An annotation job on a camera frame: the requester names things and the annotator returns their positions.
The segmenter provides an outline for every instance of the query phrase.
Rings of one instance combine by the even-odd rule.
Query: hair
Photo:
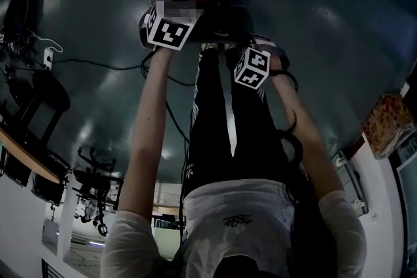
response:
[[[83,216],[81,217],[81,222],[82,222],[82,223],[88,223],[88,222],[90,222],[90,221],[91,221],[90,217],[86,217],[85,215],[83,215]]]
[[[326,226],[313,192],[310,177],[301,168],[303,149],[292,134],[295,123],[287,131],[277,130],[281,139],[288,140],[295,150],[288,163],[285,190],[295,208],[291,223],[292,265],[295,277],[334,278],[337,275],[337,251],[333,235]]]

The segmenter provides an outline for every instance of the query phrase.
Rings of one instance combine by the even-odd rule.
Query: chair wheel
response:
[[[101,236],[107,236],[107,233],[108,233],[107,226],[105,224],[100,224],[98,226],[98,232],[100,233]]]

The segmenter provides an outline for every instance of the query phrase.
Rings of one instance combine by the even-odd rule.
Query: white pillar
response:
[[[159,203],[161,200],[161,191],[162,191],[162,184],[158,183],[158,197],[156,198],[157,203]]]
[[[81,184],[76,180],[74,174],[70,175],[68,189],[66,190],[63,212],[59,223],[57,257],[64,260],[71,247],[72,224],[74,214],[77,210],[77,192],[72,188],[79,189]]]

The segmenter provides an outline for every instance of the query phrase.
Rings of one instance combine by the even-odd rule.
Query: floor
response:
[[[0,20],[10,0],[0,0]],[[416,52],[417,0],[241,0],[255,32],[285,48],[300,95],[333,155],[360,135],[360,125],[387,91],[402,86]],[[115,66],[139,64],[146,56],[137,23],[149,0],[44,0],[39,35],[64,47],[55,60],[89,59]],[[43,55],[47,42],[37,42]],[[172,76],[193,82],[199,46],[188,45],[175,57]],[[228,117],[232,120],[230,82],[221,59],[220,72]],[[128,163],[132,125],[143,86],[139,70],[116,72],[88,64],[56,64],[53,72],[71,99],[70,110],[56,127],[49,147],[73,163],[79,146],[93,145]],[[28,76],[21,71],[19,76]],[[286,127],[270,86],[268,102],[277,127]],[[168,101],[180,127],[190,125],[193,88],[170,82]],[[16,106],[5,84],[0,100]],[[42,133],[48,119],[42,109],[30,129]],[[183,140],[168,120],[158,179],[180,182]]]

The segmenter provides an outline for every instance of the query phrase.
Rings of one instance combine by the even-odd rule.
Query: wrist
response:
[[[284,74],[278,74],[277,76],[272,77],[272,82],[275,85],[275,87],[279,87],[282,85],[291,85],[289,78]]]
[[[168,65],[174,56],[174,50],[167,48],[158,49],[152,57],[152,63],[158,63],[159,65]]]

